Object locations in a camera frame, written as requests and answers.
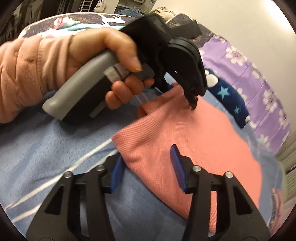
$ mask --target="blue blanket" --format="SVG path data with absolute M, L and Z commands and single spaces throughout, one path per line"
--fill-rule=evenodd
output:
M 48 116 L 42 110 L 42 103 L 0 127 L 0 203 L 23 235 L 62 173 L 66 170 L 74 174 L 87 172 L 115 154 L 111 136 L 135 121 L 137 106 L 155 96 L 154 90 L 146 89 L 129 104 L 118 110 L 105 109 L 80 127 Z M 275 157 L 258 144 L 249 125 L 240 129 L 210 92 L 206 92 L 204 99 L 226 113 L 260 162 L 263 183 L 259 211 L 268 224 L 272 214 L 271 189 L 281 190 L 282 182 Z M 128 168 L 117 190 L 112 195 L 106 194 L 106 202 L 116 240 L 177 241 L 182 238 L 186 220 L 159 201 Z M 82 230 L 87 235 L 86 223 L 82 224 Z

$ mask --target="pink quilted jacket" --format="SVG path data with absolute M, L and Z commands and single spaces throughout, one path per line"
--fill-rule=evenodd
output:
M 70 39 L 32 36 L 0 46 L 0 123 L 12 121 L 65 83 Z

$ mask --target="silver bolt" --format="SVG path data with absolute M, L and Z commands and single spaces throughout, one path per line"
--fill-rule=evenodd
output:
M 65 178 L 69 178 L 69 177 L 71 177 L 72 176 L 72 172 L 65 172 L 64 173 L 64 177 Z
M 227 176 L 228 178 L 233 178 L 233 173 L 232 172 L 226 172 L 225 176 Z
M 98 172 L 102 172 L 102 171 L 105 170 L 105 167 L 104 167 L 104 165 L 98 165 L 98 166 L 96 167 L 96 170 L 97 170 Z
M 194 172 L 200 172 L 200 171 L 202 170 L 202 168 L 201 168 L 200 166 L 193 166 L 193 167 L 192 167 L 192 170 L 193 170 Z

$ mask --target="pink fabric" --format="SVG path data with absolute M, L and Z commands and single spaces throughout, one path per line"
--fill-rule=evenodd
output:
M 232 171 L 258 207 L 261 170 L 248 145 L 236 134 L 227 116 L 201 97 L 190 110 L 180 86 L 144 104 L 142 117 L 112 138 L 127 166 L 165 204 L 187 218 L 192 195 L 178 186 L 170 160 L 170 147 L 210 173 Z M 210 232 L 215 233 L 216 195 L 211 195 Z
M 12 121 L 66 81 L 71 36 L 16 39 L 0 46 L 0 123 Z

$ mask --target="purple floral fabric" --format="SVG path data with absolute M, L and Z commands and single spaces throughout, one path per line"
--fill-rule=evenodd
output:
M 200 48 L 204 66 L 223 78 L 243 98 L 247 121 L 261 143 L 277 153 L 290 133 L 281 102 L 266 78 L 247 57 L 220 36 Z

